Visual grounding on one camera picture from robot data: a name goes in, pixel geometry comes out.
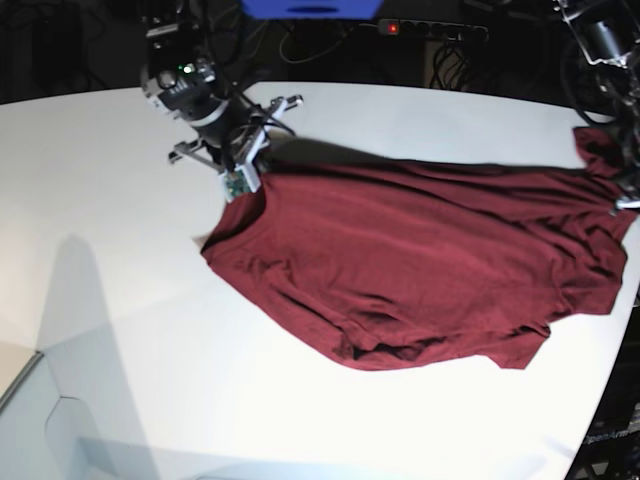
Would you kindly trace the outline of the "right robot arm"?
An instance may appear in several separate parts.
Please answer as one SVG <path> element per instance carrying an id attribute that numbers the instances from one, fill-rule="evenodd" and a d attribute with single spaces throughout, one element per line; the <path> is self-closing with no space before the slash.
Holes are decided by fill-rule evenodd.
<path id="1" fill-rule="evenodd" d="M 224 22 L 227 13 L 236 18 L 230 25 Z M 264 71 L 252 69 L 238 80 L 228 74 L 253 35 L 240 2 L 216 13 L 208 1 L 144 1 L 141 18 L 146 28 L 144 97 L 196 134 L 172 148 L 170 163 L 189 158 L 218 173 L 230 172 L 268 147 L 270 130 L 294 133 L 281 117 L 299 106 L 301 97 L 278 97 L 262 106 L 246 91 L 264 79 Z"/>

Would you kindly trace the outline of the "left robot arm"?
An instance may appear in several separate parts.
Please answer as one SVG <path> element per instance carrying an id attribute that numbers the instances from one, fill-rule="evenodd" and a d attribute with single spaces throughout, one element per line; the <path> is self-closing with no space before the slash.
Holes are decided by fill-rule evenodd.
<path id="1" fill-rule="evenodd" d="M 560 79 L 573 110 L 588 126 L 617 142 L 624 167 L 614 178 L 622 194 L 617 210 L 639 209 L 639 3 L 637 1 L 556 1 L 573 35 L 561 54 Z M 580 55 L 598 90 L 611 103 L 607 121 L 589 116 L 570 86 L 571 57 Z"/>

